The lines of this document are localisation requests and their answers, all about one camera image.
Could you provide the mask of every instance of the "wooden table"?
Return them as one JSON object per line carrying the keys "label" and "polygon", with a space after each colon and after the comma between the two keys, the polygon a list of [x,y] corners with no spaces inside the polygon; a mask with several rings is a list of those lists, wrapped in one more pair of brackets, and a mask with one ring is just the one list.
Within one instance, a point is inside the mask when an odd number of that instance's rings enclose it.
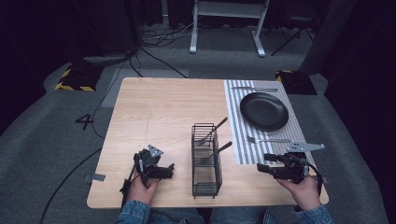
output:
{"label": "wooden table", "polygon": [[[216,198],[198,197],[191,191],[191,126],[219,123],[228,116],[223,80],[135,78],[122,81],[106,141],[88,196],[91,208],[119,208],[123,181],[131,173],[134,154],[148,145],[164,153],[161,167],[175,164],[172,179],[164,179],[153,207],[214,207],[295,204],[290,193],[256,165],[236,163],[233,146],[221,152],[222,186]],[[219,145],[231,141],[229,121],[218,129]],[[322,203],[329,201],[326,190]]]}

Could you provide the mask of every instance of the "human hand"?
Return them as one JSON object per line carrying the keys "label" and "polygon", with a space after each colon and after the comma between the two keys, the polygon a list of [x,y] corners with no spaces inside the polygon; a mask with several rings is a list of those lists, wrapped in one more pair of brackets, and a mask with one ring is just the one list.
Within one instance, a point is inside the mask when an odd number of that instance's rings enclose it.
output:
{"label": "human hand", "polygon": [[150,179],[147,185],[144,186],[141,176],[137,176],[134,173],[134,177],[135,180],[129,188],[127,202],[135,200],[150,205],[160,181],[158,179]]}
{"label": "human hand", "polygon": [[294,184],[289,180],[276,181],[291,193],[301,209],[306,211],[320,206],[317,180],[314,177],[309,175],[300,184]]}

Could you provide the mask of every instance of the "metal fork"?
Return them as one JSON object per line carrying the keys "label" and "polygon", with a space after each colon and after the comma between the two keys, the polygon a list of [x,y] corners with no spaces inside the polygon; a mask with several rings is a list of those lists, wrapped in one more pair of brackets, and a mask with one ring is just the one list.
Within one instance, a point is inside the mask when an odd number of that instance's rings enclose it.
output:
{"label": "metal fork", "polygon": [[254,137],[250,137],[249,135],[247,135],[247,141],[249,143],[260,143],[260,142],[278,142],[278,143],[290,143],[291,140],[289,139],[257,139]]}

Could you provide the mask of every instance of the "person's arm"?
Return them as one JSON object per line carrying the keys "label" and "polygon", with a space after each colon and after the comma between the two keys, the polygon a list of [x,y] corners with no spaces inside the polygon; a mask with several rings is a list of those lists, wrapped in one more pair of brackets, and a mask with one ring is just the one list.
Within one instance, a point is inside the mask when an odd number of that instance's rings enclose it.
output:
{"label": "person's arm", "polygon": [[129,188],[126,204],[116,220],[121,223],[146,223],[149,219],[149,205],[158,188],[159,180],[152,179],[144,186],[142,179],[138,176]]}
{"label": "person's arm", "polygon": [[298,223],[334,223],[326,207],[320,203],[317,181],[314,177],[307,176],[300,184],[281,179],[277,182],[287,189],[297,202],[298,207],[294,209],[294,216]]}

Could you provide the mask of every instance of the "blue jeans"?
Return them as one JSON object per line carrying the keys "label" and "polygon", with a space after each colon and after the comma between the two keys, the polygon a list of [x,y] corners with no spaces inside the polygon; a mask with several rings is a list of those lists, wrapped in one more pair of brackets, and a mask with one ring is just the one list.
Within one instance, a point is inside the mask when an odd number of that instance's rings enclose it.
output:
{"label": "blue jeans", "polygon": [[[151,208],[148,223],[205,224],[195,208]],[[265,207],[216,207],[212,209],[210,224],[276,224],[277,221]]]}

